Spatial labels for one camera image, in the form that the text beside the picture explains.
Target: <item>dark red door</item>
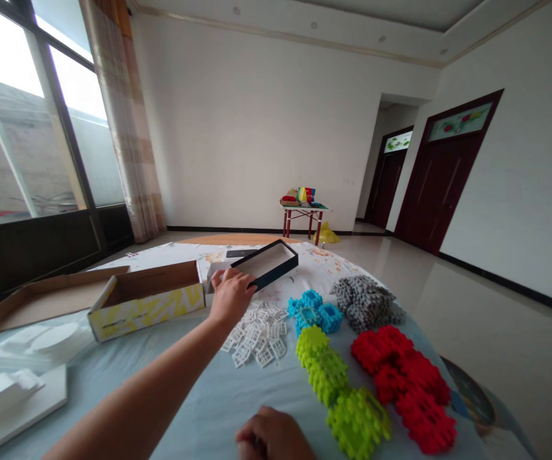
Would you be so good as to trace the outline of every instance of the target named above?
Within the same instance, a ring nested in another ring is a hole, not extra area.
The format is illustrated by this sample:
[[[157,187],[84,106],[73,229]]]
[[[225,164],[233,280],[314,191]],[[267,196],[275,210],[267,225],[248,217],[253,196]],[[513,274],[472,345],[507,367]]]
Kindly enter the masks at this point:
[[[407,149],[403,149],[384,153],[378,159],[366,217],[368,222],[377,227],[385,228],[387,226],[391,204],[407,151]]]
[[[402,240],[438,253],[481,142],[479,133],[424,146],[415,182],[402,210]]]
[[[427,119],[395,227],[396,237],[438,255],[503,92]]]

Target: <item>beige curtain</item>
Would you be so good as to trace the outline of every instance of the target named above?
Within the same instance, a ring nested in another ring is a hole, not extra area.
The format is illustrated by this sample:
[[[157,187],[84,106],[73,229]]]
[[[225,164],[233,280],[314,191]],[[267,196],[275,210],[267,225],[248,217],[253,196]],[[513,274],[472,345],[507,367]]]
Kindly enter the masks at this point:
[[[135,242],[166,230],[125,0],[80,0]]]

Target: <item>red table legs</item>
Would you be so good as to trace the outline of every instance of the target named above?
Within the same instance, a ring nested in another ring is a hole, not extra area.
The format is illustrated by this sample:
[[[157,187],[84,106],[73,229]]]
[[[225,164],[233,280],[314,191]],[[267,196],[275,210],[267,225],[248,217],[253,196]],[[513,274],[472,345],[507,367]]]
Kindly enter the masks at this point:
[[[319,212],[319,218],[317,219],[318,223],[316,224],[316,237],[314,239],[314,245],[315,246],[319,245],[319,233],[321,232],[321,222],[322,221],[323,221],[323,211]]]
[[[289,222],[287,222],[287,238],[291,236],[291,211],[287,211]]]
[[[312,218],[312,215],[314,213],[310,213],[310,225],[308,226],[308,239],[312,239],[312,221],[313,221],[313,218]]]

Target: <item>black box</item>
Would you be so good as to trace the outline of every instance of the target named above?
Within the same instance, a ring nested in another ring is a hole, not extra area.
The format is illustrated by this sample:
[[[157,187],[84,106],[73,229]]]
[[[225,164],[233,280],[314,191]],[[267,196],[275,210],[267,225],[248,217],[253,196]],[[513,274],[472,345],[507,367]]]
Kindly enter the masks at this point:
[[[283,240],[276,240],[235,261],[231,267],[257,277],[250,285],[256,284],[257,291],[260,291],[299,264],[297,252]]]

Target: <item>green building block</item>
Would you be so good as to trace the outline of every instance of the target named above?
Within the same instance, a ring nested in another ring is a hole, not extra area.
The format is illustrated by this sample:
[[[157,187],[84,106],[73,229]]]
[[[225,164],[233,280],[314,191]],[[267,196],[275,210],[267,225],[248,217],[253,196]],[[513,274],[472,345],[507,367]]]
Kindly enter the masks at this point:
[[[391,439],[391,420],[365,388],[341,394],[329,409],[327,426],[351,460],[367,460],[381,437]]]
[[[338,395],[349,390],[348,366],[331,347],[327,346],[308,364],[309,383],[319,401],[331,406]]]
[[[329,338],[319,326],[312,326],[302,330],[298,340],[295,352],[302,364],[302,367],[308,367],[313,359],[328,346]]]

